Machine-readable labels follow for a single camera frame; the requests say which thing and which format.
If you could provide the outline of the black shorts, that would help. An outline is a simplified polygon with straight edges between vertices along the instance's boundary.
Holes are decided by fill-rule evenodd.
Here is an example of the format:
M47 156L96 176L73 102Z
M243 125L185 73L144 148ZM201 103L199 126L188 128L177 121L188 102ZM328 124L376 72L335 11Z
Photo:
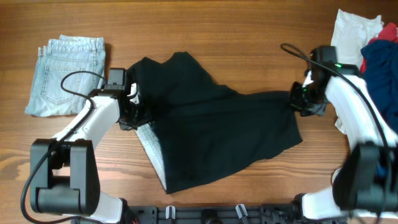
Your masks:
M168 194L209 184L302 142L286 91L240 94L187 52L130 68L159 140Z

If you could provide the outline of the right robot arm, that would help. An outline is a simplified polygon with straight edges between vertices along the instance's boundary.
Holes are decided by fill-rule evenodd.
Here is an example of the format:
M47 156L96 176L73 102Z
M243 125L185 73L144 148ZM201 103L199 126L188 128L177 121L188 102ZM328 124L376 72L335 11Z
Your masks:
M331 186L298 196L301 218L396 219L397 134L377 111L358 67L339 63L333 46L319 46L310 55L291 44L280 47L307 62L304 83L292 85L291 107L301 116L321 116L333 105L350 147Z

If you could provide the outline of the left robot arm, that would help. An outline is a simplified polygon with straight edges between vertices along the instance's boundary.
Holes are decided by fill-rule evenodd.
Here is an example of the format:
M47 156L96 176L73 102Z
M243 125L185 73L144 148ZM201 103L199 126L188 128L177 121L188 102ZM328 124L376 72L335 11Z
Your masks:
M57 223L156 223L156 207L130 207L100 189L95 148L107 130L137 127L129 118L139 102L138 86L123 68L111 68L106 84L84 96L77 117L50 139L30 148L30 175L21 193L21 212L31 223L25 201L36 213L59 215Z

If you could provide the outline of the white garment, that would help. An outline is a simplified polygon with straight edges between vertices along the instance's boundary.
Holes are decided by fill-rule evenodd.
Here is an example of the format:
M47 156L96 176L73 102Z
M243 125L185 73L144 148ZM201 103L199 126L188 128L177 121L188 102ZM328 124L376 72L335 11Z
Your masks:
M331 45L336 47L338 61L360 68L363 64L361 49L378 36L383 25L381 15L367 19L339 9L331 38Z

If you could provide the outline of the navy blue garment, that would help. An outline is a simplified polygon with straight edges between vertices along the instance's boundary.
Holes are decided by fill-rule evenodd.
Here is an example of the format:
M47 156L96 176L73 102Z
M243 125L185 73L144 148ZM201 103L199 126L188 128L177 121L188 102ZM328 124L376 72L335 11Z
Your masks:
M369 95L389 127L397 131L397 44L376 40L361 49Z

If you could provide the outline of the folded light blue jeans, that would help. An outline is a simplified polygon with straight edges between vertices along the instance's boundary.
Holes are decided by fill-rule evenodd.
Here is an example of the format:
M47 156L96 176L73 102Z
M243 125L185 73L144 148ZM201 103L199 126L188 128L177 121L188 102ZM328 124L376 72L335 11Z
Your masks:
M49 117L78 114L87 95L103 85L106 49L102 37L61 35L38 49L25 114Z

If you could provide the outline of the red garment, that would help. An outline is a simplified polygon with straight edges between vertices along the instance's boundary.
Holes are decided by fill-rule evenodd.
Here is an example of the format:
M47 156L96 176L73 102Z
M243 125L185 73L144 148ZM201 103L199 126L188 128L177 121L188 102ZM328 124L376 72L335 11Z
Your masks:
M377 36L373 37L362 49L365 49L368 45L371 43L377 41L377 40L388 40L389 42L397 43L397 25L394 23L390 22L388 25L386 25L380 33L378 33Z

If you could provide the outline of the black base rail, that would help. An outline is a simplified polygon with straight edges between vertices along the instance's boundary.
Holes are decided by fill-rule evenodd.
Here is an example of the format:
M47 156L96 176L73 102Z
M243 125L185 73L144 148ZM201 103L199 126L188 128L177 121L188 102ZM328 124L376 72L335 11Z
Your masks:
M130 207L138 223L145 224L206 224L206 223L304 223L297 208L290 204L248 207Z

